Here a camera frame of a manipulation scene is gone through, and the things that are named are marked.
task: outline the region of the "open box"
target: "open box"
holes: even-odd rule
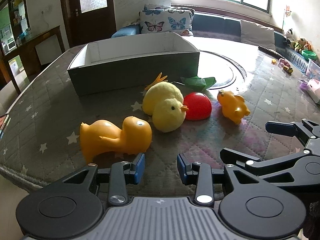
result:
[[[160,72],[168,81],[198,73],[200,52],[176,33],[148,33],[85,45],[68,67],[81,95],[151,84]]]

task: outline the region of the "yellow plush chick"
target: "yellow plush chick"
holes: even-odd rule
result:
[[[244,103],[244,98],[240,95],[234,95],[231,91],[220,90],[217,99],[222,106],[223,116],[229,118],[235,124],[240,124],[241,119],[250,114],[250,110]]]
[[[142,109],[152,115],[152,122],[157,130],[171,132],[182,125],[188,108],[183,105],[183,95],[173,84],[168,83],[167,76],[156,80],[147,86],[146,95],[143,98]]]

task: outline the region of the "door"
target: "door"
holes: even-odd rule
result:
[[[113,0],[68,0],[72,45],[108,39],[116,32]]]

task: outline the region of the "small orange toy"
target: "small orange toy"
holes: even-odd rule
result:
[[[106,120],[80,126],[80,146],[87,163],[105,152],[138,154],[145,152],[152,140],[148,122],[129,116],[122,123],[122,130]]]
[[[220,90],[218,102],[222,106],[224,117],[229,118],[235,124],[240,124],[241,119],[250,114],[250,110],[244,103],[244,98],[240,95],[234,95],[231,91]]]

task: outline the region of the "gray ribbed panel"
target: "gray ribbed panel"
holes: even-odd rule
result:
[[[101,223],[75,240],[240,240],[210,208],[186,197],[135,197],[124,207],[108,210]]]

